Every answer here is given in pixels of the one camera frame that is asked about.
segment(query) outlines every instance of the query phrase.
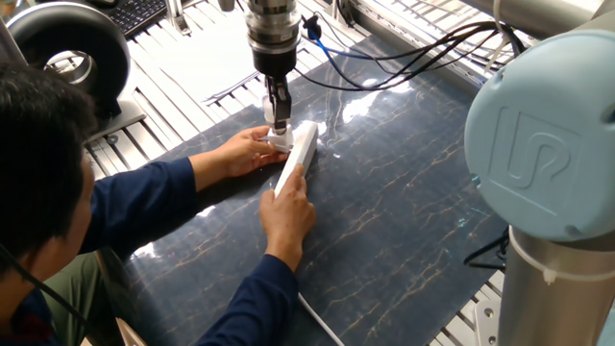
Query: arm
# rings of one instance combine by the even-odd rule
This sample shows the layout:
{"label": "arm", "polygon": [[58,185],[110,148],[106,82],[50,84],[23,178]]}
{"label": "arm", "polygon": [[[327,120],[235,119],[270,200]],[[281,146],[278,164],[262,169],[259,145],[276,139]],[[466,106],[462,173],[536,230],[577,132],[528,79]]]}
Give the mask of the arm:
{"label": "arm", "polygon": [[96,182],[92,220],[81,252],[110,245],[120,236],[196,205],[195,179],[188,159],[153,162]]}
{"label": "arm", "polygon": [[197,192],[222,179],[285,160],[286,155],[258,141],[268,129],[248,129],[213,151],[149,163],[96,182],[92,220],[81,252],[110,245],[120,236],[147,230],[179,211],[196,207]]}
{"label": "arm", "polygon": [[303,254],[303,239],[315,220],[306,189],[303,167],[298,166],[277,199],[273,190],[262,195],[265,256],[243,280],[226,312],[199,340],[199,346],[275,345],[281,340],[299,293],[293,271]]}
{"label": "arm", "polygon": [[265,255],[245,278],[222,317],[198,346],[275,345],[297,305],[297,280],[288,266]]}

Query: sleeve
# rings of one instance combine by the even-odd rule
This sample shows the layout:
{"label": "sleeve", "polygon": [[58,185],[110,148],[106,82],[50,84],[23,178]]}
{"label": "sleeve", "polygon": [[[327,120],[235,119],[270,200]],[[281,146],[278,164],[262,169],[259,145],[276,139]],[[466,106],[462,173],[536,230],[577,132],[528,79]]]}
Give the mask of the sleeve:
{"label": "sleeve", "polygon": [[297,279],[288,266],[265,255],[245,278],[222,317],[198,346],[275,345],[297,305]]}
{"label": "sleeve", "polygon": [[188,158],[152,162],[101,179],[94,185],[92,220],[81,252],[110,245],[120,236],[195,207],[196,196],[194,171]]}

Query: person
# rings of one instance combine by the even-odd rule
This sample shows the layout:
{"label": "person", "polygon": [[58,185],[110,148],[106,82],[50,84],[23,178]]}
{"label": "person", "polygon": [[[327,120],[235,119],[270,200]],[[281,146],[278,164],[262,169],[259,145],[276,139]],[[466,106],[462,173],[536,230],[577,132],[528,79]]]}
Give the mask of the person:
{"label": "person", "polygon": [[0,2],[0,10],[2,11],[2,17],[10,15],[17,7],[17,0],[2,0]]}
{"label": "person", "polygon": [[[267,132],[263,126],[210,152],[94,182],[83,146],[93,113],[90,97],[60,77],[0,63],[0,246],[103,331],[110,304],[92,251],[147,232],[194,207],[197,192],[286,155],[258,141]],[[293,272],[315,219],[306,191],[297,166],[277,198],[273,190],[262,194],[265,254],[199,345],[280,340],[297,303]],[[73,346],[85,335],[66,309],[0,260],[0,345]]]}

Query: dark blue marble mat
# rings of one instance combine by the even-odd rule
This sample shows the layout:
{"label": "dark blue marble mat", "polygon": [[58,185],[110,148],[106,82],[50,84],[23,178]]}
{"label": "dark blue marble mat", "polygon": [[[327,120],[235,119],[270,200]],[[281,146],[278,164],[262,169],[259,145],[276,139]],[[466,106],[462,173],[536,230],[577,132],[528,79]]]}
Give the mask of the dark blue marble mat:
{"label": "dark blue marble mat", "polygon": [[[374,37],[359,46],[392,52]],[[354,79],[384,77],[371,62],[338,60]],[[328,64],[309,75],[343,85]],[[428,344],[491,275],[462,259],[504,228],[465,165],[471,97],[429,73],[390,91],[339,92],[303,79],[290,89],[293,123],[313,120],[320,130],[307,173],[318,220],[298,273],[302,292],[347,345]],[[263,123],[250,107],[161,160]],[[127,261],[135,327],[149,345],[193,344],[223,313],[264,252],[258,199],[281,168],[208,191],[223,201]],[[284,344],[332,342],[299,308]]]}

